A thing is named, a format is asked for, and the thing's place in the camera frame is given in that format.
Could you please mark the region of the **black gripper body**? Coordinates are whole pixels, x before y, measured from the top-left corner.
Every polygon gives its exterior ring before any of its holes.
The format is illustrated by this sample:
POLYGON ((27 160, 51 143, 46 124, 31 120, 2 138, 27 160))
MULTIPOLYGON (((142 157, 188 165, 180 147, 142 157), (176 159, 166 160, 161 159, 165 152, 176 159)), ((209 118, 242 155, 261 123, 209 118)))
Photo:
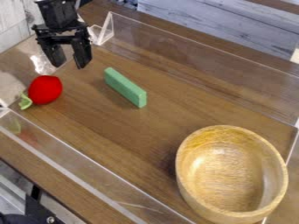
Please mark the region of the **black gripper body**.
POLYGON ((87 43, 86 24, 78 21, 78 0, 34 0, 42 24, 34 24, 31 30, 41 47, 70 44, 74 41, 87 43))

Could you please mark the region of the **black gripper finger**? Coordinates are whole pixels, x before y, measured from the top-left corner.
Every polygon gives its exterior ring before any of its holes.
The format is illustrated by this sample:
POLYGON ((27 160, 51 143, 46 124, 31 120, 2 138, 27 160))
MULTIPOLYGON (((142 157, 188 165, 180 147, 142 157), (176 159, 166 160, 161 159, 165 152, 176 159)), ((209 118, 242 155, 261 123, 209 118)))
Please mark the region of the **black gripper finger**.
POLYGON ((66 61, 63 51, 59 45, 42 45, 41 50, 54 67, 59 67, 66 61))
POLYGON ((74 38, 70 41, 73 50, 73 59, 75 62, 77 69, 81 69, 91 60, 90 44, 85 38, 74 38))

